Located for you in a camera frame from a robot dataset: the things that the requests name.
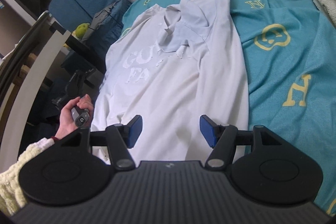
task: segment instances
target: person's arm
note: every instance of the person's arm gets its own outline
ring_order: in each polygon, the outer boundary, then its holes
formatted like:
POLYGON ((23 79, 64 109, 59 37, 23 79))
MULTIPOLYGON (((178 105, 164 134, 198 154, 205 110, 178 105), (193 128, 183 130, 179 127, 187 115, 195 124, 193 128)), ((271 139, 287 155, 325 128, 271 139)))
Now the person's arm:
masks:
MULTIPOLYGON (((77 97, 76 99, 70 100, 61 111, 59 128, 55 135, 56 140, 64 138, 77 129, 71 116, 71 109, 76 105, 81 109, 87 108, 89 110, 90 120, 88 123, 91 123, 93 117, 91 98, 88 95, 85 95, 83 98, 77 97)), ((53 144, 53 139, 46 138, 30 144, 20 155, 17 163, 13 164, 7 171, 0 174, 0 210, 5 215, 13 215, 27 203, 18 182, 18 175, 23 165, 53 144)))

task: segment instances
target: teal bed sheet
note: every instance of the teal bed sheet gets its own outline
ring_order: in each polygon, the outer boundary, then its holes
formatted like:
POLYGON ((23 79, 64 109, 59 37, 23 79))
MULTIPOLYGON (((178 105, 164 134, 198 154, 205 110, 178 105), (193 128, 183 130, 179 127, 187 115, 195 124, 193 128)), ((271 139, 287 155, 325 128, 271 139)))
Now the teal bed sheet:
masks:
MULTIPOLYGON (((136 0, 126 35, 154 4, 136 0)), ((336 213, 336 30, 312 0, 231 0, 249 83, 249 127, 263 124, 311 156, 324 180, 315 203, 336 213)))

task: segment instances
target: cream fuzzy sleeve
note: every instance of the cream fuzzy sleeve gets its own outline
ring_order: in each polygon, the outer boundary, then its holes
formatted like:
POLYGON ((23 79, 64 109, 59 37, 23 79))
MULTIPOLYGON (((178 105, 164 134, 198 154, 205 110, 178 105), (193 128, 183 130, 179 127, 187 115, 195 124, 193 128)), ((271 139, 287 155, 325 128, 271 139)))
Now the cream fuzzy sleeve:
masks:
POLYGON ((5 215, 13 215, 27 203, 18 181, 23 165, 53 144, 52 139, 46 138, 30 144, 20 155, 17 163, 0 174, 0 210, 5 215))

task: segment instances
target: gray ribbed surface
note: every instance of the gray ribbed surface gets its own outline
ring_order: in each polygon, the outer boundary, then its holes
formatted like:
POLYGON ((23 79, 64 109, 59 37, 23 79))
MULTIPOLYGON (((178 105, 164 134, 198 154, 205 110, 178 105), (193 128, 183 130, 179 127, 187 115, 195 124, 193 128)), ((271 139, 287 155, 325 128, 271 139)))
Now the gray ribbed surface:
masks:
POLYGON ((118 173, 94 199, 66 208, 30 203, 12 217, 24 224, 322 224, 325 215, 312 203, 284 209, 255 204, 237 194, 224 174, 199 162, 142 162, 118 173))

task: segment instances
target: person's hand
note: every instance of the person's hand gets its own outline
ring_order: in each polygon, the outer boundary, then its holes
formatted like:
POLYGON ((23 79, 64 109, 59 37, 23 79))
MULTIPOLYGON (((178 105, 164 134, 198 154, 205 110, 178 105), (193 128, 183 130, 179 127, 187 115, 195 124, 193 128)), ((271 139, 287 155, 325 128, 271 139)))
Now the person's hand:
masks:
POLYGON ((75 131, 78 127, 75 125, 75 121, 72 118, 71 110, 78 106, 80 109, 87 108, 89 110, 90 119, 85 126, 90 126, 93 119, 93 105, 89 95, 85 95, 83 98, 77 97, 70 100, 61 110, 59 117, 59 128, 55 135, 59 140, 75 131))

